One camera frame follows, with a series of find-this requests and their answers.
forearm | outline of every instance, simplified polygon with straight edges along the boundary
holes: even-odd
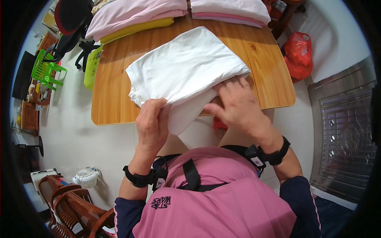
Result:
[[[129,172],[139,175],[148,175],[155,155],[149,154],[139,144],[136,146],[135,155],[128,165]],[[148,186],[144,188],[135,187],[126,177],[123,178],[119,189],[119,197],[128,200],[146,200]]]
[[[264,136],[256,138],[256,141],[261,146],[266,154],[279,151],[283,146],[283,137],[279,131],[272,126],[271,122],[265,127],[267,133]],[[286,155],[283,157],[279,165],[273,166],[275,174],[277,175],[280,184],[287,179],[303,176],[302,168],[291,147],[288,148]]]

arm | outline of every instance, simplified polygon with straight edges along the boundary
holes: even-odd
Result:
[[[147,175],[151,170],[154,159],[163,147],[168,136],[168,116],[170,105],[163,107],[167,100],[164,98],[147,100],[141,107],[136,118],[139,143],[135,155],[128,165],[132,175]],[[123,178],[119,189],[119,197],[127,200],[146,200],[148,186],[137,188],[126,177]]]
[[[224,104],[224,108],[209,103],[204,109],[218,116],[228,127],[235,128],[252,136],[256,144],[267,154],[279,151],[283,138],[265,116],[252,93],[249,83],[241,76],[233,77],[214,87]],[[302,169],[294,151],[288,148],[282,163],[274,166],[280,184],[287,179],[303,176]]]

person's left hand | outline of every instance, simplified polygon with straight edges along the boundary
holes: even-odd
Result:
[[[149,156],[156,156],[168,137],[168,116],[171,105],[164,98],[147,100],[136,118],[139,149]]]

wooden tabletop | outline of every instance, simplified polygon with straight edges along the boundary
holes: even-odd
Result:
[[[127,67],[179,34],[205,26],[251,70],[247,80],[262,109],[295,103],[295,91],[280,49],[268,27],[193,20],[189,14],[168,27],[144,30],[103,46],[94,82],[91,118],[96,125],[134,122],[140,108],[130,100]]]

white label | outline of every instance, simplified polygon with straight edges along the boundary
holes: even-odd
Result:
[[[158,178],[156,188],[160,188],[164,182],[165,182],[165,180],[163,178]]]
[[[258,157],[254,157],[250,159],[256,166],[260,167],[263,165],[262,161]]]

